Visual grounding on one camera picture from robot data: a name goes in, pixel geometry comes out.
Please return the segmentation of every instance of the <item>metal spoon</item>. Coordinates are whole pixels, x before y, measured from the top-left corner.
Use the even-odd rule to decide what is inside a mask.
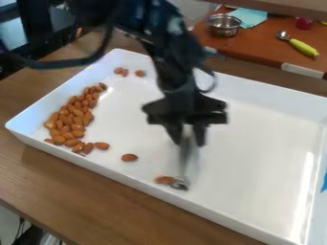
[[[288,33],[285,31],[277,31],[276,36],[284,41],[289,41],[295,48],[297,48],[304,55],[313,56],[313,57],[319,56],[319,52],[316,49],[309,46],[308,44],[305,44],[304,42],[290,38]]]

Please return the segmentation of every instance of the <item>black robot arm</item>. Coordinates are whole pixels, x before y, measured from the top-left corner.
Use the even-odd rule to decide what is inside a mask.
[[[94,54],[42,62],[9,55],[35,69],[90,64],[104,55],[116,27],[137,38],[154,62],[164,98],[142,108],[149,123],[163,125],[176,145],[181,143],[184,124],[191,124],[197,145],[202,146],[210,124],[227,122],[226,104],[204,96],[196,85],[194,68],[213,73],[204,68],[205,50],[173,5],[165,0],[70,0],[68,4],[82,25],[104,26],[105,36]]]

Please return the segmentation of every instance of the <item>metal bowl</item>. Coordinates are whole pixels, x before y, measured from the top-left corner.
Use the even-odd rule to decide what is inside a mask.
[[[223,13],[215,14],[206,19],[206,26],[212,34],[231,37],[237,35],[242,20]]]

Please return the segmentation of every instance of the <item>blue cloth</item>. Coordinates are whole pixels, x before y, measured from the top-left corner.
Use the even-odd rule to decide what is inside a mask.
[[[323,185],[320,192],[324,192],[325,190],[327,190],[327,172],[325,174],[325,179],[323,181]]]
[[[266,11],[254,11],[240,8],[236,11],[229,12],[228,15],[234,16],[242,20],[242,28],[251,28],[267,20]]]

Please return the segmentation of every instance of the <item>white tray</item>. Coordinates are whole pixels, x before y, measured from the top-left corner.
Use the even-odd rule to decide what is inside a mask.
[[[128,78],[113,70],[123,66]],[[144,69],[146,78],[133,71]],[[269,244],[324,244],[327,194],[320,193],[324,161],[327,100],[268,84],[217,74],[210,96],[229,105],[229,124],[212,125],[190,191],[153,183],[174,174],[173,144],[157,125],[148,125],[142,104],[162,96],[148,56],[114,50],[6,124],[28,145],[85,167],[132,188]],[[103,81],[109,90],[94,109],[95,121],[85,142],[111,144],[107,152],[86,158],[65,146],[43,142],[42,126],[82,88]],[[139,161],[127,164],[124,153]]]

